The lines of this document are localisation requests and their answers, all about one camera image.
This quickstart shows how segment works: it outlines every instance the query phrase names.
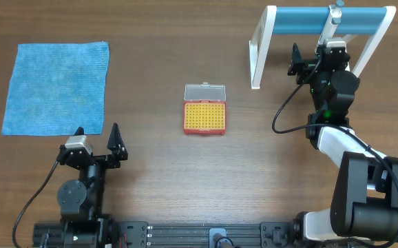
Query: blue cloth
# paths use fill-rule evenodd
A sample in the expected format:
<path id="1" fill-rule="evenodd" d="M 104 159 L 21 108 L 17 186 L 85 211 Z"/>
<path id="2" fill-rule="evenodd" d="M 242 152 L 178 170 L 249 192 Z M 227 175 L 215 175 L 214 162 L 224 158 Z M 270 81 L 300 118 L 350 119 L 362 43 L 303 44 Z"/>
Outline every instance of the blue cloth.
<path id="1" fill-rule="evenodd" d="M 1 133 L 100 134 L 108 65 L 107 42 L 19 45 Z"/>

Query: wooden surface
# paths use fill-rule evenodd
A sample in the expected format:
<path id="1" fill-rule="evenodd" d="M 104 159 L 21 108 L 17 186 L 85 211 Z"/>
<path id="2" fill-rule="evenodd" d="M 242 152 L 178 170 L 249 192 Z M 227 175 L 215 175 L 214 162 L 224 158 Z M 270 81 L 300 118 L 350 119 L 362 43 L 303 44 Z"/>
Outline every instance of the wooden surface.
<path id="1" fill-rule="evenodd" d="M 273 115 L 295 88 L 295 78 L 286 75 L 292 44 L 312 56 L 317 36 L 273 37 L 261 90 L 250 89 L 248 40 L 268 4 L 308 1 L 0 1 L 0 246 L 12 245 L 14 221 L 67 139 L 1 135 L 20 43 L 109 42 L 104 130 L 90 140 L 96 154 L 106 153 L 117 122 L 127 144 L 129 160 L 108 172 L 104 197 L 104 211 L 118 220 L 260 223 L 328 208 L 336 166 L 303 131 L 271 130 Z M 398 156 L 398 1 L 346 2 L 375 4 L 396 4 L 397 13 L 360 76 L 349 117 L 360 138 Z M 365 42 L 348 45 L 352 64 Z M 225 136 L 182 132 L 184 86 L 204 81 L 227 87 Z M 305 87 L 278 127 L 305 124 L 312 111 Z M 69 167 L 56 170 L 19 225 L 20 244 L 31 244 L 34 223 L 60 218 L 56 192 L 77 177 Z"/>

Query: open box lid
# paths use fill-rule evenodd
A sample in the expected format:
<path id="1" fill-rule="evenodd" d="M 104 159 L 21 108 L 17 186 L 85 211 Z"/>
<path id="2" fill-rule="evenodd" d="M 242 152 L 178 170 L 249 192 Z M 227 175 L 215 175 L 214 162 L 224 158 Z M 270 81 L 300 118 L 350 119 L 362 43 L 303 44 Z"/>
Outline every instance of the open box lid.
<path id="1" fill-rule="evenodd" d="M 185 85 L 184 101 L 226 101 L 225 85 L 209 85 L 204 82 L 200 85 Z"/>

